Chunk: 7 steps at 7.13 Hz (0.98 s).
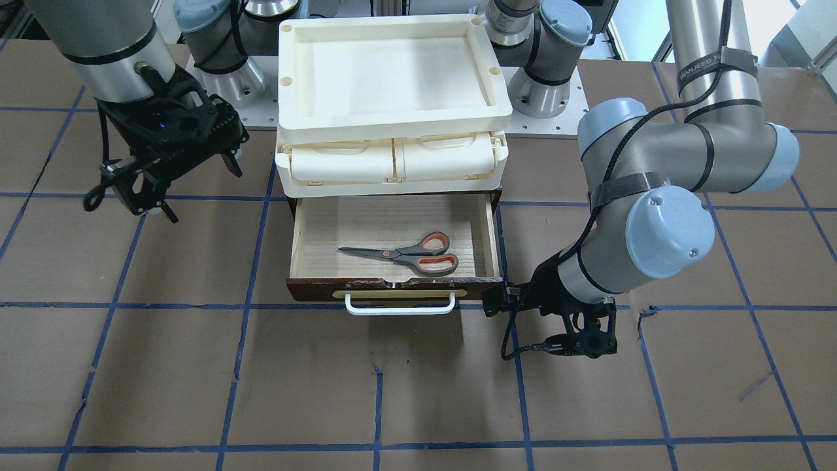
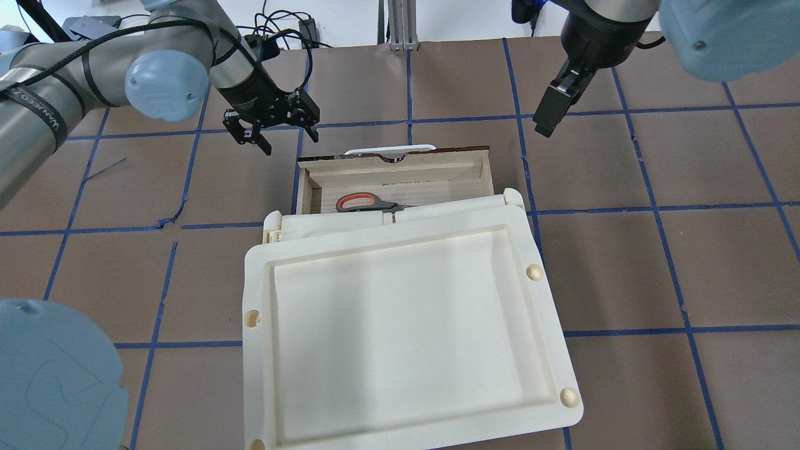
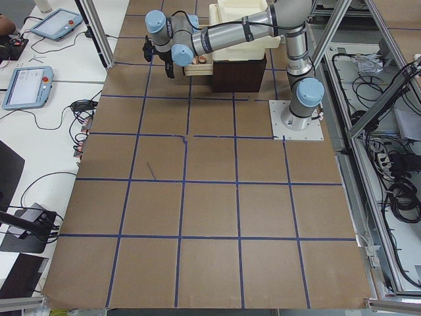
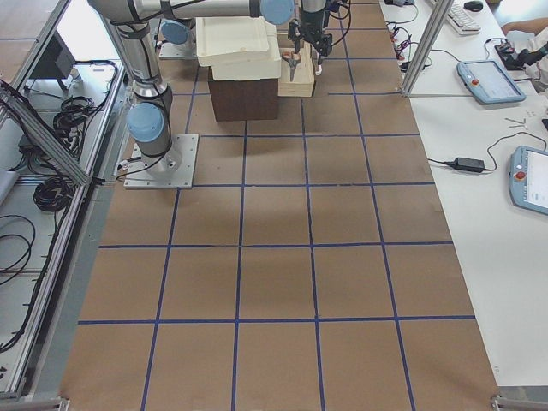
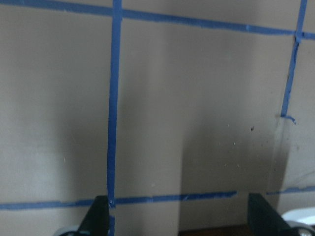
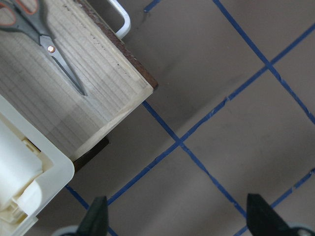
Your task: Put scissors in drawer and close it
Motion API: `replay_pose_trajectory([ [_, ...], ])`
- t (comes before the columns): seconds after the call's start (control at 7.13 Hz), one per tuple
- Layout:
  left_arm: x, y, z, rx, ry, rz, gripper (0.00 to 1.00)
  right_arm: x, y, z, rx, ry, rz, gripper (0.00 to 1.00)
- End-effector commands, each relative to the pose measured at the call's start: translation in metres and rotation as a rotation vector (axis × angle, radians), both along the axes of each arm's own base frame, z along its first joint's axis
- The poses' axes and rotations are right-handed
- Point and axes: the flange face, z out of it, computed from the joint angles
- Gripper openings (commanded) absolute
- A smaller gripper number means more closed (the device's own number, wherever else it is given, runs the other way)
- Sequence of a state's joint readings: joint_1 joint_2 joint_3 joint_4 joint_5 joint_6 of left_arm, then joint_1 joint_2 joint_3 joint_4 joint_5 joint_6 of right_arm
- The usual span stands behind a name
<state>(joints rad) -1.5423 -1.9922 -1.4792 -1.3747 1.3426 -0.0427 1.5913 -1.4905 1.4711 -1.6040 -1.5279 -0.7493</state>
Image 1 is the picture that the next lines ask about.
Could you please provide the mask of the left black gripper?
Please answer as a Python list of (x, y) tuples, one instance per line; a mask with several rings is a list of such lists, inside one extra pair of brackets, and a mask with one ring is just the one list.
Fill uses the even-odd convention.
[(533, 272), (528, 283), (515, 285), (500, 281), (482, 292), (485, 316), (492, 318), (503, 312), (523, 312), (538, 308), (542, 316), (570, 314), (576, 307), (576, 298), (568, 292), (559, 276), (558, 259), (554, 254), (544, 260)]

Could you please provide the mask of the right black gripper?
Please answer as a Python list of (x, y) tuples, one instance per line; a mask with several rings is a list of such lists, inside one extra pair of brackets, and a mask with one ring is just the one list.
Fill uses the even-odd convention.
[[(243, 176), (239, 166), (240, 146), (249, 134), (234, 114), (217, 115), (211, 98), (183, 68), (176, 67), (171, 80), (164, 82), (150, 65), (135, 66), (152, 95), (133, 103), (111, 103), (97, 99), (103, 137), (102, 163), (108, 159), (159, 158), (160, 167), (152, 176), (173, 182), (219, 154), (228, 171)], [(154, 214), (163, 214), (171, 223), (179, 218), (159, 197)]]

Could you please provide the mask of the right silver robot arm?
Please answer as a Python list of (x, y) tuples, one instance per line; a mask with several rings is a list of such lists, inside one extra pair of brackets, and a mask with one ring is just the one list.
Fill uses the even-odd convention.
[(161, 212), (174, 180), (213, 156), (242, 174), (249, 138), (239, 107), (274, 103), (255, 58), (275, 56), (299, 1), (177, 1), (173, 13), (196, 72), (175, 63), (146, 1), (27, 1), (93, 94), (103, 140), (95, 211), (114, 190), (131, 214)]

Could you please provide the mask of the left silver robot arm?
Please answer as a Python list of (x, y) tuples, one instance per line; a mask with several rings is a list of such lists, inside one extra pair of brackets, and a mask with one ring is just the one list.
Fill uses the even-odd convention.
[(715, 239), (700, 192), (771, 191), (793, 175), (798, 141), (768, 123), (739, 1), (669, 1), (685, 119), (653, 122), (636, 99), (595, 105), (578, 125), (589, 188), (583, 235), (529, 283), (483, 295), (488, 316), (601, 304), (703, 259)]

